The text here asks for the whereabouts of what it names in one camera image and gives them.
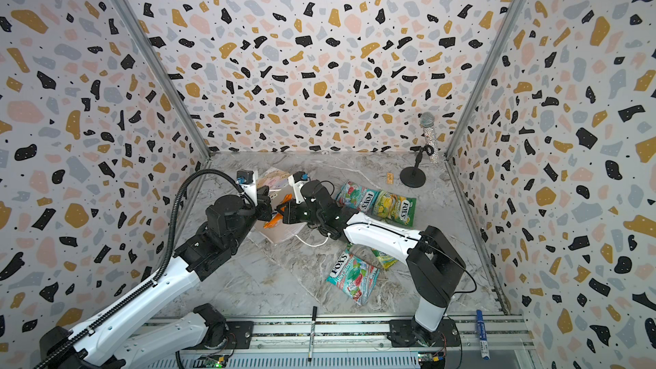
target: white cable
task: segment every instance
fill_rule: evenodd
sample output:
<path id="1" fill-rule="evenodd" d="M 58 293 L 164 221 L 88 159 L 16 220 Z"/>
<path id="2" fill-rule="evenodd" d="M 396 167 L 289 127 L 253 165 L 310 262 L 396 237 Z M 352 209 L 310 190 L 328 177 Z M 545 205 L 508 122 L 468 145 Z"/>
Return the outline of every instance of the white cable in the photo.
<path id="1" fill-rule="evenodd" d="M 316 248 L 316 247 L 318 247 L 318 246 L 322 246 L 322 245 L 324 245 L 326 242 L 328 242 L 328 237 L 326 236 L 325 241 L 322 242 L 321 244 L 319 244 L 319 245 L 310 245 L 310 244 L 308 244 L 307 242 L 303 241 L 298 235 L 294 235 L 294 236 L 297 237 L 297 238 L 299 239 L 300 242 L 302 242 L 303 244 L 306 244 L 307 246 L 311 246 L 312 248 Z"/>

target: green candy bag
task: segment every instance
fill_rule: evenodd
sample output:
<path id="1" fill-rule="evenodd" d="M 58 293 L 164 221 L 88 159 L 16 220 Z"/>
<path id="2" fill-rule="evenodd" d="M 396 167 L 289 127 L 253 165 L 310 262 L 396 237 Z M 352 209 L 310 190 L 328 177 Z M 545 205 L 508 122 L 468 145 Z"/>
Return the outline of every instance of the green candy bag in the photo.
<path id="1" fill-rule="evenodd" d="M 406 227 L 412 227 L 416 199 L 381 191 L 371 213 L 381 218 L 391 219 Z"/>
<path id="2" fill-rule="evenodd" d="M 387 271 L 390 266 L 394 265 L 398 261 L 398 259 L 391 255 L 387 255 L 383 251 L 375 250 L 373 248 L 371 251 L 373 252 L 376 259 L 378 259 L 378 262 L 381 263 L 381 266 L 385 271 Z"/>

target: patterned wall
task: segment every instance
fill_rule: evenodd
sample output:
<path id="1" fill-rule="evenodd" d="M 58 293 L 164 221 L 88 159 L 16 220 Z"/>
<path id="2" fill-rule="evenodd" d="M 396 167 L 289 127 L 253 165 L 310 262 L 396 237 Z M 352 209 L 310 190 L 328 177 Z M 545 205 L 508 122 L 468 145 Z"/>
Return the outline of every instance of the patterned wall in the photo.
<path id="1" fill-rule="evenodd" d="M 108 0 L 0 11 L 0 366 L 126 293 L 159 261 L 199 164 Z"/>
<path id="2" fill-rule="evenodd" d="M 511 0 L 129 0 L 213 151 L 445 147 Z"/>
<path id="3" fill-rule="evenodd" d="M 656 367 L 654 0 L 528 0 L 453 157 L 546 368 Z"/>

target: fox's candy bag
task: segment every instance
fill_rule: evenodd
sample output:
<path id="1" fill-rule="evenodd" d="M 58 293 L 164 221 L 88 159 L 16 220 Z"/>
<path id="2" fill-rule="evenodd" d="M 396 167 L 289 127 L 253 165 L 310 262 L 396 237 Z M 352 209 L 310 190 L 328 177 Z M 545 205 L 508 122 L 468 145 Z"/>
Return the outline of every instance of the fox's candy bag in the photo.
<path id="1" fill-rule="evenodd" d="M 360 258 L 344 250 L 337 259 L 326 281 L 344 291 L 360 306 L 369 298 L 380 269 L 367 264 Z"/>
<path id="2" fill-rule="evenodd" d="M 412 227 L 415 206 L 416 199 L 380 191 L 371 213 L 381 218 L 391 219 L 406 227 Z"/>
<path id="3" fill-rule="evenodd" d="M 378 259 L 378 262 L 381 263 L 382 268 L 385 271 L 387 271 L 390 266 L 394 265 L 398 261 L 398 259 L 396 259 L 391 255 L 387 255 L 383 251 L 375 250 L 373 248 L 371 249 L 371 251 L 373 252 L 376 259 Z"/>
<path id="4" fill-rule="evenodd" d="M 378 197 L 378 191 L 347 181 L 342 185 L 336 201 L 341 206 L 355 208 L 366 213 L 376 202 L 376 197 Z"/>

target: microphone grille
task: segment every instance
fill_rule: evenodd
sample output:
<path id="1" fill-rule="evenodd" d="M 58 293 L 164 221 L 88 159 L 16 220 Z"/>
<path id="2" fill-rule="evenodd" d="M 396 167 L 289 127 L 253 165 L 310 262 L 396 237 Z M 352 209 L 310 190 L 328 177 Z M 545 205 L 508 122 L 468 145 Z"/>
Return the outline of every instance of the microphone grille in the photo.
<path id="1" fill-rule="evenodd" d="M 423 128 L 427 128 L 427 127 L 432 127 L 433 124 L 435 124 L 435 116 L 432 113 L 429 112 L 421 113 L 421 117 L 419 118 L 420 126 L 422 126 Z"/>

